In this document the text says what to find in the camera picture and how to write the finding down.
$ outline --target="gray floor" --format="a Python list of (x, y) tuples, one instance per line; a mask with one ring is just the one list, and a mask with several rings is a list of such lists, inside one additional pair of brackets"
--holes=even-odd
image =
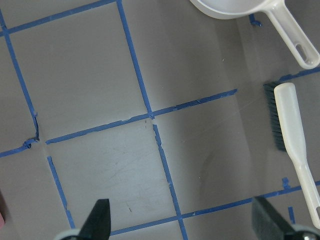
[[(302, 192), (282, 194), (283, 178), (291, 187), (299, 182), (288, 155), (274, 145), (263, 92), (264, 83), (303, 69), (267, 16), (255, 15), (260, 28), (247, 16), (210, 18), (188, 0), (123, 0), (137, 62), (116, 2), (101, 1), (99, 7), (15, 28), (93, 2), (0, 3), (40, 133), (31, 149), (0, 158), (0, 211), (6, 220), (0, 239), (50, 240), (70, 228), (48, 156), (76, 228), (97, 199), (110, 199), (111, 240), (182, 240), (173, 186), (184, 240), (255, 240), (251, 204), (242, 203), (272, 192), (270, 202), (288, 221), (292, 206), (296, 222), (311, 226)], [(315, 24), (320, 3), (291, 0), (287, 5), (320, 49), (320, 25)], [(35, 126), (3, 36), (0, 51), (2, 153), (34, 137)], [(320, 180), (317, 72), (304, 71), (307, 75), (291, 80), (315, 181)], [(148, 117), (234, 89), (230, 96)], [(46, 143), (105, 125), (108, 129)]]

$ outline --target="brush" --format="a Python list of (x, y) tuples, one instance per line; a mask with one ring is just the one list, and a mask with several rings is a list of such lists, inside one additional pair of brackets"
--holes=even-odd
[(320, 197), (307, 162), (306, 141), (293, 83), (264, 85), (271, 115), (272, 132), (279, 150), (291, 158), (313, 225), (320, 229)]

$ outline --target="brush bristles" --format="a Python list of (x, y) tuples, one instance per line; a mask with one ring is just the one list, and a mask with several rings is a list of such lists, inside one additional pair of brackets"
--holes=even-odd
[(284, 138), (281, 132), (281, 126), (279, 122), (279, 116), (277, 111), (276, 99), (275, 99), (275, 87), (280, 85), (278, 82), (270, 82), (263, 85), (264, 93), (268, 102), (270, 112), (270, 123), (272, 128), (272, 134), (276, 148), (281, 151), (286, 151)]

